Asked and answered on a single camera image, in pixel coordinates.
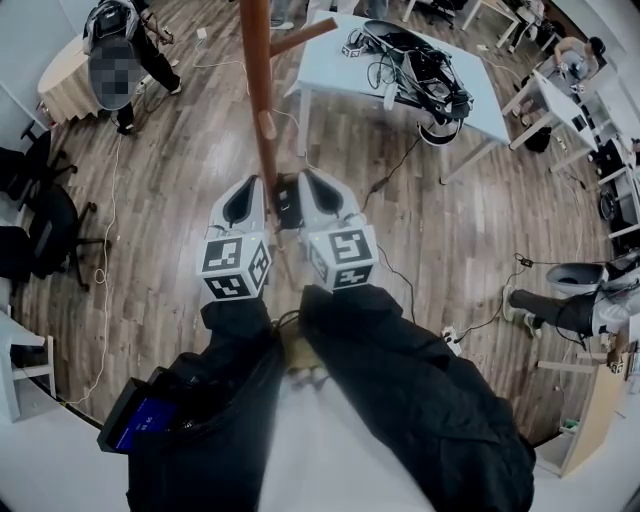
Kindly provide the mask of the white rectangular table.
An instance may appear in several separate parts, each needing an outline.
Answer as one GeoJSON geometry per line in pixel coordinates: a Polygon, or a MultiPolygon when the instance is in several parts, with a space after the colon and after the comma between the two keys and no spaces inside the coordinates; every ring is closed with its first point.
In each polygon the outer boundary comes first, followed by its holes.
{"type": "MultiPolygon", "coordinates": [[[[316,92],[339,93],[353,96],[366,96],[381,101],[385,87],[374,89],[369,84],[367,73],[373,69],[374,57],[365,55],[347,57],[342,53],[343,43],[354,29],[359,29],[365,19],[358,16],[328,11],[318,11],[317,21],[332,17],[337,28],[316,37],[304,46],[296,81],[289,89],[290,93],[300,93],[298,114],[298,136],[296,153],[306,155],[307,138],[310,124],[312,95],[316,92]]],[[[474,99],[473,109],[466,118],[464,126],[480,132],[483,142],[458,159],[451,172],[440,178],[443,184],[457,181],[477,162],[498,146],[507,147],[511,140],[501,112],[501,107],[481,59],[461,48],[423,34],[421,36],[436,48],[451,55],[453,68],[466,90],[474,99]]]]}

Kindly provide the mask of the person's left forearm black sleeve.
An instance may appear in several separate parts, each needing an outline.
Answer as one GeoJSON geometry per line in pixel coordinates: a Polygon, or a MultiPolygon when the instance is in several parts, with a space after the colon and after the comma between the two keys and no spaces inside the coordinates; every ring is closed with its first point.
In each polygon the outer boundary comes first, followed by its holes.
{"type": "Polygon", "coordinates": [[[128,455],[131,512],[257,512],[284,353],[260,299],[201,311],[211,341],[170,366],[178,416],[139,431],[128,455]]]}

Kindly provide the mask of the black device with blue screen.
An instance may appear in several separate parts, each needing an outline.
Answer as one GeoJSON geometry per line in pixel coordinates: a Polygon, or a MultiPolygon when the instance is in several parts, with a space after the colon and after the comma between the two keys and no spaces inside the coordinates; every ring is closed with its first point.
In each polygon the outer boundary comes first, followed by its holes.
{"type": "Polygon", "coordinates": [[[134,435],[162,432],[178,415],[173,374],[157,367],[148,380],[130,378],[117,398],[97,437],[101,451],[128,454],[134,435]]]}

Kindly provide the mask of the white side shelf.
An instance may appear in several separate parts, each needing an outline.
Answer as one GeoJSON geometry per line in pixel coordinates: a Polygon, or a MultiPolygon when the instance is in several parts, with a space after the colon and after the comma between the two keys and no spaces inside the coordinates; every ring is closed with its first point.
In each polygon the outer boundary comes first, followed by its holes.
{"type": "Polygon", "coordinates": [[[49,393],[56,397],[53,337],[38,336],[0,310],[0,419],[14,423],[20,417],[16,382],[46,376],[49,393]],[[11,349],[45,349],[45,364],[18,368],[11,361],[11,349]]]}

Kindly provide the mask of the brown wooden coat rack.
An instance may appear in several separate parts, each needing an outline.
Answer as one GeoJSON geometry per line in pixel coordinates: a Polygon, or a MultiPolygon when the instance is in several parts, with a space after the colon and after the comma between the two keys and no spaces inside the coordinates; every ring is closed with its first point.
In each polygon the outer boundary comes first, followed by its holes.
{"type": "Polygon", "coordinates": [[[265,183],[267,215],[274,229],[276,249],[281,254],[285,275],[292,290],[297,289],[280,232],[282,222],[277,200],[277,165],[273,141],[277,130],[273,121],[271,59],[338,28],[330,17],[273,42],[270,35],[269,0],[239,0],[242,42],[254,132],[265,183]]]}

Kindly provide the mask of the white power strip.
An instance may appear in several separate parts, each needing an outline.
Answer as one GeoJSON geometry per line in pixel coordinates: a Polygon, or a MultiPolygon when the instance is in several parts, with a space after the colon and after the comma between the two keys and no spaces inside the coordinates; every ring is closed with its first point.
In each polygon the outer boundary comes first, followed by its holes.
{"type": "Polygon", "coordinates": [[[460,356],[462,353],[460,340],[464,333],[464,330],[460,331],[454,326],[445,326],[442,328],[441,337],[455,356],[460,356]]]}

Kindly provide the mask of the black office chair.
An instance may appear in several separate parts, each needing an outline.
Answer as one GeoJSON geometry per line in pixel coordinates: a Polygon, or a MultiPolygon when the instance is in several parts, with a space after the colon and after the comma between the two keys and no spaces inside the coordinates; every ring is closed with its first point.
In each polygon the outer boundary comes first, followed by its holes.
{"type": "Polygon", "coordinates": [[[49,157],[52,149],[52,136],[50,131],[45,131],[40,136],[34,133],[35,121],[32,120],[21,133],[21,139],[27,137],[31,141],[31,147],[25,153],[26,185],[31,189],[36,184],[49,184],[67,171],[73,174],[78,172],[78,167],[73,164],[58,167],[60,160],[67,160],[68,155],[64,150],[59,150],[52,161],[49,157]]]}
{"type": "Polygon", "coordinates": [[[64,263],[75,270],[79,286],[88,292],[90,285],[83,279],[78,248],[101,245],[104,258],[112,247],[111,241],[102,238],[86,238],[80,235],[84,221],[90,213],[96,213],[97,204],[88,201],[78,212],[69,193],[54,184],[38,196],[36,209],[28,229],[34,252],[31,273],[44,279],[56,272],[64,272],[64,263]]]}
{"type": "Polygon", "coordinates": [[[31,240],[17,226],[0,226],[0,277],[28,283],[34,263],[31,240]]]}

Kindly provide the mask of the white desk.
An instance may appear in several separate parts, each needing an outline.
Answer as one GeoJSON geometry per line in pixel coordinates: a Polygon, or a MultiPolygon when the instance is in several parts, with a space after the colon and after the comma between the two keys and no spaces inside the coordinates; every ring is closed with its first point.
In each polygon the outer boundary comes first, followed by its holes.
{"type": "Polygon", "coordinates": [[[556,173],[581,157],[585,157],[591,151],[597,150],[593,132],[588,126],[581,108],[537,71],[533,72],[533,76],[525,86],[502,108],[502,115],[507,117],[514,108],[520,107],[523,100],[533,93],[541,95],[544,114],[509,144],[511,150],[522,146],[544,127],[555,130],[560,126],[576,136],[580,140],[582,148],[552,165],[549,168],[550,173],[556,173]]]}
{"type": "Polygon", "coordinates": [[[597,164],[601,202],[609,206],[610,240],[640,237],[640,139],[614,137],[601,147],[597,164]]]}

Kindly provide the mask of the black cap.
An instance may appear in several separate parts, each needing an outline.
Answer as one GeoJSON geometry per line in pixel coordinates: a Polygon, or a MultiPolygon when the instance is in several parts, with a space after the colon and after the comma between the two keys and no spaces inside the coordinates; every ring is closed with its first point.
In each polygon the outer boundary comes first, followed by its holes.
{"type": "Polygon", "coordinates": [[[279,229],[298,229],[302,223],[302,212],[297,173],[277,174],[274,200],[279,229]]]}

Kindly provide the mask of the black bag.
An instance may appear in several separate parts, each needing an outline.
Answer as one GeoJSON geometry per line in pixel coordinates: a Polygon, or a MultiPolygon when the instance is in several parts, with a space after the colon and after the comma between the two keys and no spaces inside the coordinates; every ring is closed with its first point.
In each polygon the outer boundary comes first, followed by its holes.
{"type": "Polygon", "coordinates": [[[534,153],[542,154],[546,151],[550,144],[552,128],[544,126],[529,137],[524,145],[525,147],[534,153]]]}

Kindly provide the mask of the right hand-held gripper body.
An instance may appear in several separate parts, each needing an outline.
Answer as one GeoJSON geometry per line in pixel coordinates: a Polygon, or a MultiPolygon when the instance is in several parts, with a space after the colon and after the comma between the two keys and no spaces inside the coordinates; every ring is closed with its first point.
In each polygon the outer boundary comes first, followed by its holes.
{"type": "Polygon", "coordinates": [[[300,235],[316,283],[327,291],[366,285],[379,261],[375,230],[353,191],[312,169],[298,175],[300,235]]]}

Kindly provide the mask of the light wooden cabinet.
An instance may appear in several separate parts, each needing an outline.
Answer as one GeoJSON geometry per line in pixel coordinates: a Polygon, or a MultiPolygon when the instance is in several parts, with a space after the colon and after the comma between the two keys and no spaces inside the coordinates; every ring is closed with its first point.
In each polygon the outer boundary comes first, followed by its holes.
{"type": "Polygon", "coordinates": [[[586,376],[588,388],[579,418],[573,426],[562,425],[559,434],[535,448],[534,475],[543,479],[562,479],[577,469],[600,449],[614,422],[623,387],[627,383],[630,354],[612,370],[606,354],[590,350],[579,353],[573,363],[540,361],[537,367],[560,375],[586,376]]]}

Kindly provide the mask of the pile of black wearable gear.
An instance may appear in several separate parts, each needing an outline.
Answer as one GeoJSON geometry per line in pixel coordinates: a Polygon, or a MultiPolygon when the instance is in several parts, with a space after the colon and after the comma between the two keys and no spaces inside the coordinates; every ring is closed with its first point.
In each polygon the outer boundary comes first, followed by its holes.
{"type": "Polygon", "coordinates": [[[349,58],[372,54],[369,85],[383,93],[388,111],[399,103],[418,109],[420,137],[432,146],[446,146],[458,136],[474,99],[452,65],[452,56],[413,32],[381,20],[351,30],[341,53],[349,58]]]}

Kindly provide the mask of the round table with beige cloth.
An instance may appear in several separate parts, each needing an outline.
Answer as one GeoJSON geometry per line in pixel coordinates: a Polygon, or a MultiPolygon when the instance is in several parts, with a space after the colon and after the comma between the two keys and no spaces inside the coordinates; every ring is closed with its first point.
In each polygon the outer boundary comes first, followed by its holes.
{"type": "Polygon", "coordinates": [[[98,104],[89,81],[88,56],[82,35],[74,37],[42,74],[37,91],[51,120],[64,124],[74,118],[97,117],[98,104]]]}

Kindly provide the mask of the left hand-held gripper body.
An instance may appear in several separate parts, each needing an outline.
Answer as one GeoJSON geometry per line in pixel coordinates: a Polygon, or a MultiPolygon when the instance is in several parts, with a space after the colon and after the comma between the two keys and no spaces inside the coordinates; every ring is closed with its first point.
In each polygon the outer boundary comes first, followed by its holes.
{"type": "Polygon", "coordinates": [[[272,256],[268,242],[264,184],[249,175],[214,203],[199,244],[202,302],[229,302],[261,296],[272,256]]]}

